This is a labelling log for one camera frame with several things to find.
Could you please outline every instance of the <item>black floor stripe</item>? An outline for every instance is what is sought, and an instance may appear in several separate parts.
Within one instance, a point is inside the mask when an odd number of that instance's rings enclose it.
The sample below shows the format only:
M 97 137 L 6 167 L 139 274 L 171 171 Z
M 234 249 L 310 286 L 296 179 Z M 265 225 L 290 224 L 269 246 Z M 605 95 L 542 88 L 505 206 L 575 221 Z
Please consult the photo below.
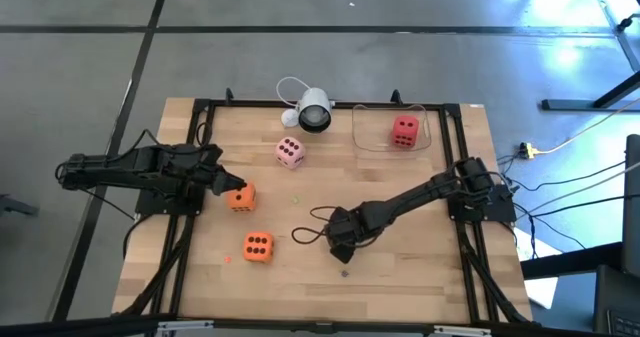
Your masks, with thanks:
M 145 33 L 147 26 L 118 26 L 118 25 L 83 25 L 83 26 L 55 26 L 55 25 L 0 25 L 0 33 Z
M 160 13 L 162 12 L 164 1 L 165 0 L 156 0 L 156 3 L 153 7 L 151 18 L 146 28 L 146 33 L 142 39 L 142 44 L 140 46 L 140 50 L 138 51 L 138 57 L 136 58 L 136 62 L 133 67 L 130 84 L 127 88 L 122 107 L 120 108 L 120 113 L 118 114 L 118 117 L 116 119 L 113 134 L 111 135 L 109 148 L 107 150 L 108 155 L 115 155 L 120 150 L 120 143 L 122 142 L 124 130 L 129 120 L 131 109 L 133 108 L 133 102 L 135 100 L 136 92 L 140 84 L 142 72 L 144 71 L 144 66 L 147 62 L 147 56 L 149 55 L 149 50 L 151 49 L 151 42 L 153 41 L 154 35 L 153 28 L 158 23 L 158 18 L 160 16 Z M 106 190 L 107 189 L 105 187 L 99 187 L 96 189 L 95 193 L 100 197 L 104 197 L 104 195 L 106 194 Z M 91 198 L 89 202 L 89 208 L 87 209 L 87 213 L 82 223 L 82 230 L 80 231 L 78 243 L 76 244 L 76 247 L 73 251 L 73 257 L 71 259 L 69 269 L 67 270 L 67 274 L 64 278 L 62 289 L 60 290 L 60 297 L 53 314 L 53 321 L 66 320 L 69 315 L 69 310 L 71 309 L 71 305 L 73 303 L 73 296 L 75 294 L 76 288 L 78 287 L 78 282 L 80 281 L 80 276 L 82 274 L 82 268 L 84 267 L 87 253 L 89 252 L 89 247 L 91 246 L 91 239 L 95 232 L 96 225 L 98 224 L 98 217 L 100 216 L 101 207 L 101 200 L 99 200 L 98 198 Z
M 609 27 L 501 26 L 160 26 L 156 33 L 416 33 L 612 37 Z

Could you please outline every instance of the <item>gray floor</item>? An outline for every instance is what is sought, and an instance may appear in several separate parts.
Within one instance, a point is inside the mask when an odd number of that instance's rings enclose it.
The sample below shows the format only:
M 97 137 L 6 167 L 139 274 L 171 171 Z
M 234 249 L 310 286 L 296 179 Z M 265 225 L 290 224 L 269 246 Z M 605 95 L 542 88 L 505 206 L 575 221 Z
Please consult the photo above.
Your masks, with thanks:
M 612 0 L 619 17 L 632 0 Z M 154 0 L 0 0 L 0 24 L 145 25 Z M 598 0 L 167 0 L 161 25 L 454 25 L 606 26 Z M 631 41 L 636 26 L 630 30 Z M 57 163 L 74 152 L 103 153 L 141 35 L 0 35 L 0 192 L 38 205 L 40 215 L 0 219 L 0 324 L 46 318 L 86 197 L 61 190 Z M 468 102 L 487 107 L 498 155 L 521 141 L 552 147 L 602 117 L 548 113 L 544 98 L 593 99 L 631 69 L 613 38 L 498 35 L 163 34 L 156 35 L 122 146 L 142 128 L 158 126 L 167 97 L 275 98 L 275 83 L 296 75 L 333 98 L 387 100 L 398 88 L 407 102 Z M 559 152 L 514 164 L 509 175 L 527 185 L 562 180 L 624 158 L 624 140 L 640 130 L 633 114 L 616 116 Z M 518 192 L 536 205 L 585 186 Z M 622 193 L 622 179 L 566 204 Z M 134 194 L 107 198 L 132 210 Z M 587 246 L 619 241 L 621 203 L 593 206 L 546 220 Z M 528 230 L 523 219 L 519 227 Z M 71 311 L 105 316 L 122 264 L 129 221 L 103 207 Z M 572 241 L 543 225 L 537 235 L 563 250 Z M 588 330 L 590 275 L 561 279 L 553 311 L 534 307 L 553 327 Z

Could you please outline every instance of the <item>wire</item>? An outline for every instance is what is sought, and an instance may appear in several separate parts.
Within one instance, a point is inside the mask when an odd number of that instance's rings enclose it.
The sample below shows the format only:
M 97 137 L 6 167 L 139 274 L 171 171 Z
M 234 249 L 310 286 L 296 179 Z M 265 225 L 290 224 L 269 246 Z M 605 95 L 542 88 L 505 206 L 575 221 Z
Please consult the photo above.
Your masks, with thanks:
M 582 134 L 584 134 L 584 133 L 585 133 L 585 132 L 587 132 L 588 130 L 590 130 L 590 129 L 592 129 L 592 128 L 594 128 L 594 127 L 598 126 L 598 125 L 600 125 L 600 124 L 601 124 L 601 123 L 603 123 L 604 121 L 606 121 L 606 120 L 608 120 L 609 118 L 611 118 L 611 117 L 615 116 L 616 114 L 618 114 L 618 113 L 620 113 L 620 112 L 622 112 L 622 111 L 626 110 L 627 108 L 631 107 L 632 105 L 636 104 L 637 102 L 640 102 L 640 98 L 637 98 L 637 99 L 635 99 L 635 100 L 633 100 L 633 101 L 631 101 L 631 102 L 627 103 L 626 105 L 624 105 L 624 106 L 623 106 L 622 108 L 620 108 L 619 110 L 617 110 L 617 111 L 615 111 L 615 112 L 613 112 L 613 113 L 609 114 L 607 117 L 605 117 L 605 118 L 601 119 L 600 121 L 598 121 L 598 122 L 596 122 L 596 123 L 592 124 L 591 126 L 589 126 L 589 127 L 585 128 L 585 129 L 583 129 L 582 131 L 578 132 L 578 134 L 576 134 L 575 136 L 573 136 L 573 137 L 569 138 L 568 140 L 564 141 L 563 143 L 561 143 L 561 144 L 557 145 L 556 147 L 554 147 L 554 148 L 552 148 L 552 149 L 550 149 L 550 150 L 546 150 L 546 151 L 540 151 L 540 150 L 534 149 L 534 150 L 533 150 L 533 153 L 534 153 L 534 154 L 549 154 L 549 153 L 553 153 L 553 152 L 555 152 L 555 151 L 559 150 L 560 148 L 562 148 L 562 147 L 564 147 L 564 146 L 568 145 L 569 143 L 573 142 L 576 138 L 580 137 Z
M 505 158 L 513 158 L 513 157 L 515 157 L 515 156 L 514 155 L 506 155 L 506 156 L 498 157 L 496 160 L 500 161 L 500 160 L 503 160 Z
M 55 172 L 53 172 L 53 175 L 56 177 L 56 181 L 60 182 L 60 170 L 62 169 L 62 167 L 64 167 L 67 163 L 66 162 L 62 162 L 58 165 L 58 167 L 56 167 Z
M 579 244 L 579 245 L 580 245 L 580 247 L 582 247 L 582 249 L 587 249 L 587 248 L 586 248 L 582 243 L 580 243 L 580 241 L 578 241 L 576 238 L 573 238 L 573 237 L 571 237 L 571 236 L 569 236 L 569 235 L 566 235 L 566 234 L 564 234 L 564 233 L 562 233 L 562 232 L 558 231 L 557 229 L 553 228 L 553 226 L 551 226 L 547 221 L 545 221 L 545 220 L 543 220 L 543 219 L 541 219 L 541 218 L 538 218 L 538 217 L 536 217 L 536 216 L 533 216 L 533 218 L 535 218 L 535 219 L 536 219 L 537 221 L 539 221 L 539 222 L 542 222 L 544 225 L 546 225 L 547 227 L 549 227 L 553 232 L 555 232 L 555 233 L 559 234 L 560 236 L 562 236 L 562 237 L 564 237 L 564 238 L 567 238 L 567 239 L 570 239 L 570 240 L 574 241 L 575 243 Z
M 562 207 L 562 208 L 559 208 L 557 210 L 553 210 L 553 211 L 550 211 L 550 212 L 539 213 L 539 214 L 533 215 L 533 217 L 548 216 L 550 214 L 566 211 L 566 210 L 572 209 L 572 208 L 584 207 L 584 206 L 589 206 L 589 205 L 592 205 L 592 204 L 598 204 L 598 203 L 602 203 L 602 202 L 609 202 L 609 201 L 615 201 L 615 200 L 619 200 L 619 199 L 623 199 L 623 198 L 635 198 L 635 197 L 640 197 L 640 194 L 609 197 L 609 198 L 603 198 L 601 200 L 575 204 L 575 205 L 571 205 L 571 206 Z
M 124 240 L 122 241 L 122 258 L 123 259 L 127 256 L 127 248 L 129 247 L 129 237 L 131 237 L 131 233 L 133 232 L 134 229 L 136 229 L 136 227 L 138 227 L 140 225 L 140 223 L 146 221 L 151 216 L 153 216 L 153 215 L 142 215 L 142 216 L 140 216 L 140 219 L 137 220 L 136 223 L 134 223 L 127 230 L 127 233 L 124 235 Z
M 298 82 L 300 82 L 300 84 L 302 84 L 303 86 L 307 87 L 307 89 L 308 89 L 308 90 L 309 90 L 309 89 L 311 89 L 311 87 L 309 87 L 309 85 L 308 85 L 308 84 L 306 84 L 306 83 L 302 82 L 302 80 L 300 80 L 299 78 L 297 78 L 297 77 L 293 77 L 293 76 L 287 76 L 287 77 L 285 77 L 285 78 L 281 79 L 280 81 L 278 81 L 278 83 L 276 84 L 276 93 L 278 94 L 278 97 L 282 100 L 282 102 L 284 102 L 284 103 L 288 104 L 289 106 L 293 106 L 293 107 L 295 107 L 295 106 L 296 106 L 296 104 L 294 104 L 294 103 L 291 103 L 291 102 L 287 101 L 286 99 L 282 98 L 282 96 L 280 95 L 280 84 L 281 84 L 282 82 L 286 81 L 286 80 L 294 80 L 294 81 L 298 81 Z
M 589 189 L 591 189 L 591 188 L 593 188 L 593 187 L 599 186 L 599 185 L 601 185 L 601 184 L 603 184 L 603 183 L 605 183 L 605 182 L 608 182 L 608 181 L 610 181 L 610 180 L 612 180 L 612 179 L 614 179 L 614 178 L 616 178 L 616 177 L 618 177 L 618 176 L 620 176 L 620 175 L 623 175 L 623 174 L 625 174 L 625 173 L 627 173 L 627 172 L 631 172 L 632 170 L 634 170 L 634 169 L 636 169 L 636 168 L 638 168 L 638 167 L 640 167 L 640 162 L 637 162 L 637 163 L 635 163 L 634 165 L 632 165 L 631 167 L 628 167 L 627 169 L 625 169 L 624 171 L 618 172 L 618 173 L 614 174 L 613 176 L 608 177 L 608 178 L 605 178 L 604 180 L 602 180 L 602 181 L 600 181 L 600 182 L 596 182 L 596 183 L 594 183 L 594 184 L 592 184 L 592 185 L 590 185 L 590 186 L 587 186 L 587 187 L 581 188 L 581 189 L 579 189 L 579 190 L 577 190 L 577 191 L 569 192 L 569 193 L 564 194 L 564 195 L 562 195 L 562 196 L 560 196 L 560 197 L 556 197 L 556 198 L 554 198 L 554 199 L 552 199 L 552 200 L 550 200 L 550 201 L 548 201 L 548 202 L 545 202 L 545 203 L 543 203 L 543 204 L 539 205 L 538 207 L 536 207 L 536 208 L 534 208 L 534 209 L 530 210 L 529 212 L 537 211 L 537 210 L 539 210 L 540 208 L 542 208 L 542 207 L 544 207 L 544 206 L 547 206 L 547 205 L 549 205 L 549 204 L 551 204 L 551 203 L 553 203 L 553 202 L 560 201 L 561 199 L 567 198 L 567 197 L 569 197 L 569 196 L 573 196 L 573 195 L 578 194 L 578 193 L 580 193 L 580 192 L 584 192 L 584 191 L 589 190 Z
M 509 170 L 511 169 L 511 166 L 513 165 L 513 161 L 514 161 L 515 159 L 516 159 L 516 158 L 515 158 L 515 157 L 513 157 L 513 158 L 511 158 L 511 159 L 509 160 L 509 162 L 508 162 L 508 163 L 509 163 L 509 165 L 507 166 L 507 168 L 505 168 L 505 170 L 504 170 L 504 171 L 502 171 L 502 174 L 506 175 L 506 174 L 507 174 L 507 172 L 509 172 Z
M 531 259 L 538 258 L 538 252 L 536 252 L 536 225 L 533 222 L 533 216 L 529 211 L 527 211 L 524 207 L 520 206 L 517 203 L 513 203 L 515 207 L 519 210 L 523 211 L 527 216 L 529 216 L 529 223 L 531 224 L 531 250 L 533 253 L 531 254 Z
M 620 166 L 621 164 L 624 164 L 624 161 L 622 161 L 622 162 L 620 162 L 620 163 L 616 163 L 616 164 L 614 164 L 613 166 L 609 166 L 609 167 L 607 167 L 607 168 L 605 168 L 605 169 L 601 169 L 600 171 L 598 171 L 598 172 L 594 172 L 594 173 L 592 173 L 592 174 L 590 174 L 590 175 L 588 175 L 588 176 L 582 176 L 582 177 L 578 177 L 578 178 L 572 178 L 572 179 L 569 179 L 569 180 L 566 180 L 566 181 L 545 182 L 545 183 L 541 183 L 541 184 L 539 184 L 536 188 L 529 188 L 529 187 L 525 186 L 525 184 L 524 184 L 524 183 L 522 183 L 522 182 L 520 182 L 520 181 L 517 181 L 517 180 L 515 180 L 515 179 L 513 179 L 513 178 L 507 178 L 507 179 L 508 179 L 508 180 L 510 180 L 510 181 L 512 181 L 512 182 L 515 182 L 516 184 L 520 185 L 522 188 L 526 189 L 527 191 L 535 192 L 535 191 L 539 190 L 539 189 L 540 189 L 540 187 L 542 187 L 542 186 L 559 185 L 559 184 L 564 184 L 564 183 L 569 183 L 569 182 L 575 182 L 575 181 L 583 180 L 583 179 L 586 179 L 586 178 L 590 178 L 590 177 L 593 177 L 593 176 L 595 176 L 595 175 L 598 175 L 598 174 L 600 174 L 600 173 L 602 173 L 602 172 L 606 172 L 606 171 L 608 171 L 608 170 L 610 170 L 610 169 L 612 169 L 612 168 L 616 168 L 616 167 Z
M 317 219 L 319 219 L 319 220 L 322 220 L 322 221 L 325 221 L 325 222 L 329 222 L 329 219 L 328 219 L 328 218 L 320 217 L 320 216 L 316 216 L 316 215 L 314 215 L 314 214 L 313 214 L 313 212 L 318 211 L 318 210 L 322 210 L 322 209 L 334 209 L 334 210 L 335 210 L 336 208 L 338 208 L 338 207 L 336 207 L 336 206 L 320 206 L 320 207 L 314 207 L 314 208 L 312 208 L 312 209 L 311 209 L 311 211 L 309 211 L 309 214 L 310 214 L 310 215 L 311 215 L 311 217 L 313 217 L 313 218 L 317 218 Z
M 136 149 L 136 147 L 138 147 L 138 145 L 140 144 L 140 141 L 142 141 L 142 138 L 144 137 L 145 133 L 148 133 L 148 134 L 149 134 L 149 136 L 151 136 L 151 138 L 152 138 L 154 141 L 156 141 L 156 144 L 158 144 L 158 143 L 157 143 L 157 140 L 155 139 L 155 137 L 153 137 L 153 134 L 151 133 L 151 131 L 149 131 L 148 129 L 144 129 L 144 130 L 140 133 L 140 136 L 138 136 L 138 138 L 136 139 L 136 141 L 135 141 L 135 142 L 133 142 L 133 145 L 131 145 L 131 147 L 129 147 L 129 149 L 128 149 L 128 150 L 126 150 L 126 151 L 125 151 L 123 154 L 121 154 L 121 155 L 118 155 L 118 156 L 115 156 L 115 157 L 113 157 L 113 158 L 109 158 L 109 159 L 107 159 L 107 162 L 115 162 L 115 161 L 119 161 L 119 160 L 121 160 L 121 159 L 125 158 L 126 156 L 128 156 L 129 154 L 131 154 L 131 152 L 133 152 L 133 150 L 135 150 L 135 149 Z
M 204 128 L 204 134 L 202 135 L 202 139 L 200 139 L 200 129 Z M 211 136 L 213 132 L 211 132 L 211 125 L 207 122 L 202 122 L 196 128 L 196 142 L 198 142 L 198 146 L 202 147 L 204 145 L 208 145 L 211 142 Z
M 100 197 L 100 196 L 98 196 L 97 194 L 95 194 L 95 193 L 93 193 L 93 192 L 90 192 L 90 191 L 88 191 L 88 190 L 85 190 L 85 189 L 80 189 L 80 191 L 82 191 L 82 192 L 84 192 L 84 193 L 87 193 L 87 194 L 90 194 L 91 196 L 93 196 L 93 197 L 95 197 L 95 198 L 97 198 L 97 199 L 101 200 L 102 202 L 104 202 L 104 203 L 108 204 L 109 206 L 111 206 L 111 207 L 113 207 L 113 208 L 117 209 L 118 211 L 120 211 L 120 213 L 122 213 L 123 215 L 125 215 L 125 216 L 129 217 L 132 221 L 135 221 L 135 220 L 136 220 L 132 215 L 128 214 L 128 213 L 127 213 L 127 212 L 125 212 L 122 208 L 120 208 L 120 207 L 116 206 L 115 204 L 113 204 L 113 203 L 111 203 L 111 202 L 107 201 L 104 197 Z
M 307 232 L 315 233 L 316 236 L 313 237 L 312 239 L 308 240 L 308 241 L 301 241 L 301 240 L 296 238 L 296 236 L 295 236 L 296 231 L 307 231 Z M 316 230 L 311 229 L 309 227 L 296 227 L 291 231 L 291 239 L 293 239 L 296 243 L 299 243 L 299 244 L 312 244 L 313 242 L 317 241 L 318 238 L 320 238 L 322 236 L 326 236 L 326 233 L 324 232 L 324 228 L 322 229 L 322 231 L 316 231 Z
M 538 218 L 538 217 L 537 217 L 537 216 L 535 216 L 535 215 L 531 215 L 529 212 L 527 212 L 527 210 L 526 210 L 526 209 L 524 209 L 524 207 L 520 206 L 519 204 L 514 203 L 513 205 L 514 205 L 514 206 L 516 206 L 516 207 L 518 207 L 521 211 L 523 211 L 523 212 L 527 213 L 527 214 L 530 216 L 529 221 L 530 221 L 531 223 L 533 223 L 533 220 L 532 220 L 531 218 L 534 218 L 534 219 L 536 219 L 537 221 L 542 222 L 545 226 L 549 227 L 549 229 L 551 229 L 553 232 L 555 232 L 555 233 L 559 234 L 560 236 L 562 236 L 562 237 L 564 237 L 564 238 L 567 238 L 567 239 L 570 239 L 570 240 L 574 241 L 575 243 L 579 244 L 579 245 L 580 245 L 580 247 L 582 247 L 582 249 L 586 249 L 586 248 L 584 247 L 584 245 L 583 245 L 582 243 L 580 243 L 580 241 L 578 241 L 578 239 L 576 239 L 576 238 L 574 238 L 574 237 L 571 237 L 571 236 L 569 236 L 569 235 L 567 235 L 567 234 L 564 234 L 564 233 L 562 233 L 562 232 L 558 231 L 558 230 L 557 230 L 557 229 L 555 229 L 552 225 L 550 225 L 550 224 L 549 224 L 549 222 L 547 222 L 547 221 L 545 221 L 545 220 L 543 220 L 543 219 L 541 219 L 541 218 Z

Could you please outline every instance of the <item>wooden tabletop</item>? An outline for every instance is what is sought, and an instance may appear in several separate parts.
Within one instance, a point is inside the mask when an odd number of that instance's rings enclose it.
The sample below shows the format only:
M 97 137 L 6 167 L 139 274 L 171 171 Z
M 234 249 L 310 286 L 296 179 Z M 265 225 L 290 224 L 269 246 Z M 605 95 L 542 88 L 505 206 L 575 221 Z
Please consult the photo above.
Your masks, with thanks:
M 184 143 L 192 106 L 189 98 L 167 100 L 158 131 L 163 143 Z M 469 154 L 482 157 L 489 169 L 496 170 L 484 107 L 461 107 Z M 429 147 L 403 155 L 354 147 L 354 135 L 361 136 L 362 128 L 388 133 L 388 120 L 398 112 L 334 110 L 331 126 L 319 135 L 299 128 L 285 130 L 281 113 L 278 108 L 216 108 L 212 143 L 224 150 L 220 163 L 255 183 L 257 209 L 234 213 L 226 207 L 225 198 L 206 194 L 205 207 L 195 222 L 180 315 L 469 322 L 455 228 L 444 201 L 398 218 L 373 245 L 357 250 L 347 265 L 331 256 L 324 238 L 299 245 L 290 235 L 298 226 L 322 228 L 322 221 L 309 216 L 313 207 L 350 209 L 362 201 L 385 200 L 443 171 L 446 162 L 437 114 L 421 114 L 428 121 L 431 136 L 425 134 L 423 142 L 430 142 Z M 365 119 L 370 122 L 353 123 Z M 452 122 L 449 130 L 457 158 Z M 297 138 L 307 148 L 304 162 L 293 171 L 281 167 L 273 155 L 275 144 L 285 136 Z M 376 145 L 364 137 L 356 143 Z M 114 311 L 126 308 L 157 270 L 167 223 L 168 216 L 154 216 L 131 236 Z M 493 277 L 520 313 L 531 317 L 512 235 L 497 223 L 484 223 L 483 228 Z M 243 239 L 252 231 L 274 236 L 271 264 L 243 259 Z M 172 278 L 165 288 L 163 310 L 169 305 Z M 475 280 L 481 317 L 486 317 L 482 284 Z

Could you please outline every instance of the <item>desk leg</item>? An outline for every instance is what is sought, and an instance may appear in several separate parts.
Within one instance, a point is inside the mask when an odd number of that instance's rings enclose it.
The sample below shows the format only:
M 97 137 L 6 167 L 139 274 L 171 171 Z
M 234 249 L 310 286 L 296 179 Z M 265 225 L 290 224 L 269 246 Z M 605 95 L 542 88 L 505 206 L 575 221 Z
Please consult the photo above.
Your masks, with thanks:
M 640 87 L 640 71 L 615 86 L 595 101 L 571 99 L 546 99 L 542 101 L 545 111 L 574 111 L 574 112 L 614 112 L 618 108 L 611 108 L 613 104 L 625 98 Z M 640 107 L 627 108 L 625 112 L 640 112 Z
M 600 265 L 620 270 L 622 242 L 520 262 L 525 280 L 595 271 Z

